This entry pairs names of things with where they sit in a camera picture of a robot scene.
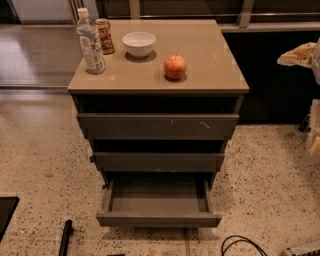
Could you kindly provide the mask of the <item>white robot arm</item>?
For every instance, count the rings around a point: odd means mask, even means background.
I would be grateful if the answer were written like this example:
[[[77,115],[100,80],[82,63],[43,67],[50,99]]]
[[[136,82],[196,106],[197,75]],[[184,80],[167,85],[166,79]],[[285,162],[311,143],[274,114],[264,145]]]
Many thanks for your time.
[[[320,85],[320,38],[317,42],[304,43],[280,55],[277,63],[283,66],[301,66],[312,70],[315,81]],[[306,152],[311,157],[320,157],[320,98],[314,98],[306,117],[299,125],[307,132]]]

